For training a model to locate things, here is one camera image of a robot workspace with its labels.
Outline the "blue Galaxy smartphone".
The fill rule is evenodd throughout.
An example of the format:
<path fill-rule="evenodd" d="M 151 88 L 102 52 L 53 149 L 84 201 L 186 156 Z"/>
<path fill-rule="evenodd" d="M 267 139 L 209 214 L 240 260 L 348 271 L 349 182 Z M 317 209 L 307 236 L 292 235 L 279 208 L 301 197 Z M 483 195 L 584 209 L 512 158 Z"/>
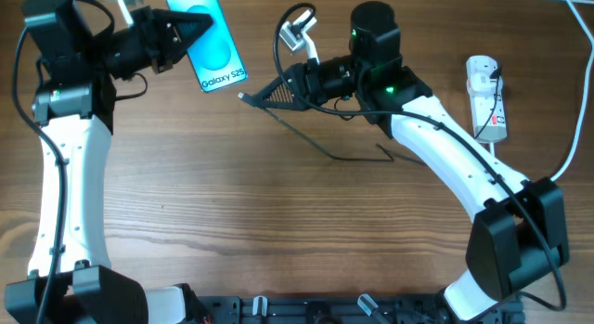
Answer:
<path fill-rule="evenodd" d="M 244 81 L 248 73 L 226 23 L 218 0 L 165 0 L 172 11 L 208 14 L 213 25 L 187 55 L 205 93 Z"/>

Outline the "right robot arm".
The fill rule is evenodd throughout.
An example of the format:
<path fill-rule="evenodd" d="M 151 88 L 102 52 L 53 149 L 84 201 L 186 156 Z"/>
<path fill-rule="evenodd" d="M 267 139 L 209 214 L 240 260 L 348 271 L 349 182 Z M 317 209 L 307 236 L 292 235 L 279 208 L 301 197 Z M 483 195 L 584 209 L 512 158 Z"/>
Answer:
<path fill-rule="evenodd" d="M 562 190 L 513 170 L 483 148 L 446 112 L 403 62 L 394 10 L 380 1 L 350 16 L 347 55 L 279 69 L 277 78 L 243 100 L 260 109 L 328 111 L 354 97 L 355 115 L 415 153 L 454 193 L 471 221 L 466 271 L 443 292 L 451 319 L 470 323 L 552 276 L 570 257 Z"/>

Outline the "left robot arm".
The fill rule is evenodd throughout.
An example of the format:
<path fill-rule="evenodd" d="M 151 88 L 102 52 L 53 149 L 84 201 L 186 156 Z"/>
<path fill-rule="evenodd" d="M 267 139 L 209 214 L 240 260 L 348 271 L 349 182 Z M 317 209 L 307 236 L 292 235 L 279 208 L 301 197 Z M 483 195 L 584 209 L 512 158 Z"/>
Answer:
<path fill-rule="evenodd" d="M 140 0 L 26 0 L 23 38 L 40 55 L 22 119 L 44 153 L 40 224 L 23 281 L 5 289 L 19 323 L 211 323 L 186 283 L 146 290 L 114 271 L 104 229 L 104 173 L 121 100 L 114 81 L 170 70 L 212 26 L 206 13 Z"/>

